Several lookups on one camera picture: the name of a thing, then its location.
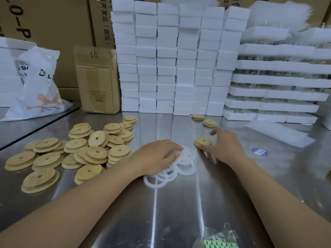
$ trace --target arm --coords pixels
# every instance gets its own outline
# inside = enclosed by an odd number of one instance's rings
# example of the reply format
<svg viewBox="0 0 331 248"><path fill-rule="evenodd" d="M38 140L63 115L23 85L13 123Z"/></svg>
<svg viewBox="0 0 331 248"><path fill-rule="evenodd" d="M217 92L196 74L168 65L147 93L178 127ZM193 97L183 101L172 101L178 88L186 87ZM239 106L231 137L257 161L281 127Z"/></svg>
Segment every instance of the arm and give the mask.
<svg viewBox="0 0 331 248"><path fill-rule="evenodd" d="M139 176L157 174L169 166L183 147L162 140L142 146L129 158L63 196L42 206L0 233L3 248L78 247L110 204Z"/></svg>
<svg viewBox="0 0 331 248"><path fill-rule="evenodd" d="M249 159L235 133L217 128L210 134L217 134L217 144L199 148L237 173L275 248L330 246L331 224Z"/></svg>

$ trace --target hand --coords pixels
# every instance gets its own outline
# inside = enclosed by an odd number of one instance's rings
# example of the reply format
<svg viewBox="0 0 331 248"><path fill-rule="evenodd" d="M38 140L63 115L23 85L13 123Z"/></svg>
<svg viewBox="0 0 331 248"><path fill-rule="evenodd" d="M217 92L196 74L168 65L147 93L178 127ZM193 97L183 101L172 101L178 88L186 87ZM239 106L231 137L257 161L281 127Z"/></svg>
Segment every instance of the hand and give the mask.
<svg viewBox="0 0 331 248"><path fill-rule="evenodd" d="M173 150L183 150L183 147L169 139L159 140L141 146L127 160L132 164L138 176L155 175L163 171L179 157L179 152L165 157Z"/></svg>
<svg viewBox="0 0 331 248"><path fill-rule="evenodd" d="M210 152L218 160L232 165L247 158L244 148L237 138L237 134L228 130L216 128L210 132L210 135L217 134L217 143L215 145L200 144L199 149Z"/></svg>

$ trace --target person's left arm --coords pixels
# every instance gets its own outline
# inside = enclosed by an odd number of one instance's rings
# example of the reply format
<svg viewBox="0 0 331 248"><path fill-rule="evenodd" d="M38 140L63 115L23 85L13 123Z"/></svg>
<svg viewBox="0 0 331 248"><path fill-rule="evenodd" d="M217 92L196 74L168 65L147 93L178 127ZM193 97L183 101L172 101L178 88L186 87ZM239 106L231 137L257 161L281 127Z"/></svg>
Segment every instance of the person's left arm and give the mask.
<svg viewBox="0 0 331 248"><path fill-rule="evenodd" d="M168 167L183 148L161 140L142 146L110 169L76 186L0 233L2 248L75 248L129 183Z"/></svg>

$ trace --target person's right arm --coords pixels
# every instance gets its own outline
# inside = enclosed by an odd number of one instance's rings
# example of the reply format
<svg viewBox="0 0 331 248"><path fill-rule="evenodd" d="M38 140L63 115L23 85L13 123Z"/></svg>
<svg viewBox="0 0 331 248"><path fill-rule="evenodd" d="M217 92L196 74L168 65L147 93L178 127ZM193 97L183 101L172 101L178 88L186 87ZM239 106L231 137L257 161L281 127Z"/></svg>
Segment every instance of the person's right arm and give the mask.
<svg viewBox="0 0 331 248"><path fill-rule="evenodd" d="M275 248L331 247L331 224L249 159L234 132L217 128L214 146L198 147L228 164L246 188Z"/></svg>

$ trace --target forearm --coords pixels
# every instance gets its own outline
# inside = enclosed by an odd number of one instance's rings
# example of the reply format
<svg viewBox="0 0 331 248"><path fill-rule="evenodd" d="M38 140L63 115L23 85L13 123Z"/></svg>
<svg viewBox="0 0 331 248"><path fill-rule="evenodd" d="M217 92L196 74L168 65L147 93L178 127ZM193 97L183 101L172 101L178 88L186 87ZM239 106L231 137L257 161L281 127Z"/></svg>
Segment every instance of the forearm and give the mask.
<svg viewBox="0 0 331 248"><path fill-rule="evenodd" d="M246 188L276 248L328 247L331 224L248 159L230 165Z"/></svg>
<svg viewBox="0 0 331 248"><path fill-rule="evenodd" d="M123 160L0 233L6 247L78 247L137 175Z"/></svg>

